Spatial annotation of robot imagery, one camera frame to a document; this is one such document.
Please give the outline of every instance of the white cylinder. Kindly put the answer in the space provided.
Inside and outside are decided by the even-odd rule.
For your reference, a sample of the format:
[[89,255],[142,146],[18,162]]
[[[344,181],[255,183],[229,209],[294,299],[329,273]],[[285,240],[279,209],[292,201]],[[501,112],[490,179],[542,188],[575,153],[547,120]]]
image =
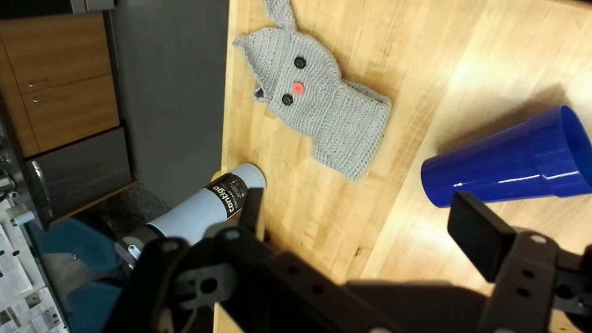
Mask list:
[[209,225],[225,222],[244,201],[248,188],[262,188],[264,175],[255,164],[240,164],[200,188],[181,205],[150,222],[164,236],[181,236],[190,246],[203,238]]

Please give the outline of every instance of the black machine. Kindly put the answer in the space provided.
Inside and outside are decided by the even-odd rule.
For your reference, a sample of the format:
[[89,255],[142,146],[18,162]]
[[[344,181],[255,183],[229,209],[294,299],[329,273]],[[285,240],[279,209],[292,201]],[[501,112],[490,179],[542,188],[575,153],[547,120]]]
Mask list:
[[213,303],[248,333],[542,333],[551,308],[592,331],[592,247],[575,255],[540,233],[518,233],[468,192],[455,194],[447,231],[496,283],[490,297],[442,283],[335,284],[253,236],[259,201],[261,190],[250,190],[238,223],[192,247],[150,242],[105,331],[211,331]]

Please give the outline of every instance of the gray floor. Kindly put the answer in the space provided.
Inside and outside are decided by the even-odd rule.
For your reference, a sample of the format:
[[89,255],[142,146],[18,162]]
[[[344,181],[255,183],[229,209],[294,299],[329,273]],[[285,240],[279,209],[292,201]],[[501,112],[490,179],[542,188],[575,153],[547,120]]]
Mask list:
[[176,205],[220,166],[224,0],[120,0],[109,14],[133,172]]

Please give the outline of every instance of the toy eyes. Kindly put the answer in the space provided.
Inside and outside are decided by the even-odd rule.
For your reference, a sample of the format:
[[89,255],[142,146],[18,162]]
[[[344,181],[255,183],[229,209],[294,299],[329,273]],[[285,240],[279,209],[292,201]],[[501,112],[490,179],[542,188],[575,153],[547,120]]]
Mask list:
[[303,59],[303,57],[298,55],[298,57],[294,59],[294,66],[296,66],[296,68],[305,68],[305,66],[307,66],[307,59]]
[[292,94],[283,94],[283,96],[281,96],[281,103],[283,103],[283,105],[292,105],[292,103],[294,103]]

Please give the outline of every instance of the toy ears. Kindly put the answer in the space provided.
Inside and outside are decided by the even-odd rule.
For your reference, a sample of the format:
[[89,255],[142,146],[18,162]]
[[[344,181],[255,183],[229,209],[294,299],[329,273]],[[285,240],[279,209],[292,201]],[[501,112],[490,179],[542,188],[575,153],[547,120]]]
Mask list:
[[294,12],[290,7],[290,0],[264,0],[268,16],[281,27],[281,29],[296,29]]

